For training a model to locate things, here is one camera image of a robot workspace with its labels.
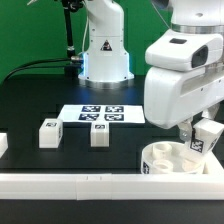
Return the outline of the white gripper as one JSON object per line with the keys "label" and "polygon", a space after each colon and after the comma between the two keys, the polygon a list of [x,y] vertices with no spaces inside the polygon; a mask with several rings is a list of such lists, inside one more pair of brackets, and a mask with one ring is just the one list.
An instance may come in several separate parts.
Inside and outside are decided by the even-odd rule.
{"label": "white gripper", "polygon": [[193,116],[214,120],[224,100],[224,71],[205,72],[204,68],[178,72],[152,67],[145,78],[146,119],[164,129],[178,125],[184,142],[192,138]]}

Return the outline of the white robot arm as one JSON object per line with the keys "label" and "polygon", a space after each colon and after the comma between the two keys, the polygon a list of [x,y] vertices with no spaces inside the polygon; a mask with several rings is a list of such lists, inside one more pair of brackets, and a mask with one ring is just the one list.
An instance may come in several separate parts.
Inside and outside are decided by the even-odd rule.
{"label": "white robot arm", "polygon": [[[215,112],[224,100],[224,0],[151,0],[170,10],[171,27],[145,53],[151,66],[144,85],[146,119],[164,129],[191,132],[191,118]],[[123,46],[122,8],[87,0],[90,45],[82,82],[112,87],[133,79]]]}

